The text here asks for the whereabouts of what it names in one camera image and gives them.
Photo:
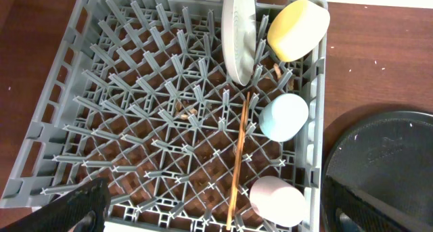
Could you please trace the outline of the round black tray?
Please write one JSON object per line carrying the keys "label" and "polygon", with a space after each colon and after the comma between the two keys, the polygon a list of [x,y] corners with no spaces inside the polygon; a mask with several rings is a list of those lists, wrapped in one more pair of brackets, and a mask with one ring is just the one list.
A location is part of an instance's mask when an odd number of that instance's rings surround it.
{"label": "round black tray", "polygon": [[329,176],[432,226],[432,115],[393,111],[345,131],[323,167]]}

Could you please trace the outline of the pink plastic cup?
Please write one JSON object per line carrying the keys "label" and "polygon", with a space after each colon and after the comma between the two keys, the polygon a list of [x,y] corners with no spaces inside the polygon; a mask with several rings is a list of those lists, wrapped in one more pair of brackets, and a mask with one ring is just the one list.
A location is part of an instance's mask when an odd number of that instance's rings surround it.
{"label": "pink plastic cup", "polygon": [[307,215],[303,194],[277,177],[259,178],[251,187],[249,200],[257,215],[283,227],[298,225]]}

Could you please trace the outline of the light blue plastic cup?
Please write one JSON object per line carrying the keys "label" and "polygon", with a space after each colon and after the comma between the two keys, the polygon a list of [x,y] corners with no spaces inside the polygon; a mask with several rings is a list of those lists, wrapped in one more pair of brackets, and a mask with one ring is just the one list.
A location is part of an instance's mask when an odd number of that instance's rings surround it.
{"label": "light blue plastic cup", "polygon": [[272,141],[284,142],[292,139],[309,117],[305,100],[293,93],[276,97],[265,106],[259,115],[262,133]]}

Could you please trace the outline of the yellow plastic bowl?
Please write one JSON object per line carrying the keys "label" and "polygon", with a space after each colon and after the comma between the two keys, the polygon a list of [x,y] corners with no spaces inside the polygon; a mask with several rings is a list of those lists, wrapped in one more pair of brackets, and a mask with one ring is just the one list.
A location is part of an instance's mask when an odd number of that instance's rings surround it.
{"label": "yellow plastic bowl", "polygon": [[329,23],[327,9],[309,0],[297,0],[281,10],[272,21],[267,41],[280,61],[293,62],[319,44]]}

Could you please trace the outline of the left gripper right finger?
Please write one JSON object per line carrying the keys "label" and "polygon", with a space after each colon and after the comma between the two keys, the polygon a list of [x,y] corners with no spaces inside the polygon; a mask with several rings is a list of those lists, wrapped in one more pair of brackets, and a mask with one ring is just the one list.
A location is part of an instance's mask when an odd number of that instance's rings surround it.
{"label": "left gripper right finger", "polygon": [[327,231],[431,231],[432,226],[381,200],[339,183],[323,181],[322,211]]}

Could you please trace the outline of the grey plastic dishwasher rack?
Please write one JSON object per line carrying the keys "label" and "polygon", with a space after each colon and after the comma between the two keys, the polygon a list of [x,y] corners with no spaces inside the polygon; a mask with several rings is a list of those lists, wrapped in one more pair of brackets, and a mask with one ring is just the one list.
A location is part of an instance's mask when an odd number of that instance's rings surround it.
{"label": "grey plastic dishwasher rack", "polygon": [[[254,0],[257,72],[227,75],[223,0],[16,0],[1,30],[1,209],[37,208],[105,177],[110,221],[150,231],[225,229],[242,100],[250,116],[234,231],[276,231],[248,201],[255,180],[299,188],[318,231],[326,43],[280,63],[271,21],[297,0]],[[327,7],[326,0],[309,0]],[[276,142],[259,115],[276,97],[305,100],[309,117]]]}

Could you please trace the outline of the wooden chopstick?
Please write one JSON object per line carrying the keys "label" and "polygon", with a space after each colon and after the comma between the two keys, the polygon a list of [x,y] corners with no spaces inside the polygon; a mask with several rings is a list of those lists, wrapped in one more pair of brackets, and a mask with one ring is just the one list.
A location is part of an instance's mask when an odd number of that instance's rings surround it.
{"label": "wooden chopstick", "polygon": [[245,108],[245,114],[244,114],[244,125],[245,127],[248,125],[248,115],[249,115],[249,105],[250,105],[250,92],[247,93],[246,98],[246,108]]}
{"label": "wooden chopstick", "polygon": [[240,122],[240,130],[239,130],[237,149],[236,149],[236,154],[235,154],[235,164],[234,164],[233,179],[232,179],[232,184],[231,184],[231,195],[230,195],[230,200],[229,200],[230,203],[229,203],[227,222],[226,222],[226,230],[227,231],[231,230],[231,222],[232,222],[233,214],[235,212],[235,207],[236,207],[237,186],[239,183],[240,169],[241,169],[241,163],[242,163],[242,152],[243,152],[243,148],[244,148],[244,138],[245,138],[245,132],[246,132],[246,127],[244,125],[245,108],[246,108],[246,100],[243,103],[242,116],[241,116],[241,122]]}

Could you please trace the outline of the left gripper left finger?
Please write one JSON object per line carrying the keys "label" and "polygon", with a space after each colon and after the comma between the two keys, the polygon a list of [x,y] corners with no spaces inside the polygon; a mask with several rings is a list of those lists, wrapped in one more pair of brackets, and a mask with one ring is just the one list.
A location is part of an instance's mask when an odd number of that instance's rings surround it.
{"label": "left gripper left finger", "polygon": [[106,178],[96,178],[11,223],[2,231],[103,231],[111,196]]}

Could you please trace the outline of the grey round plate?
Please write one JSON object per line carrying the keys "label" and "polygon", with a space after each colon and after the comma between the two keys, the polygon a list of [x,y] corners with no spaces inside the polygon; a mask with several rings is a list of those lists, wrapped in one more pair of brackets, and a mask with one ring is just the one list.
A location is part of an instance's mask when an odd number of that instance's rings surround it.
{"label": "grey round plate", "polygon": [[256,53],[254,0],[223,0],[221,42],[228,75],[237,84],[247,85]]}

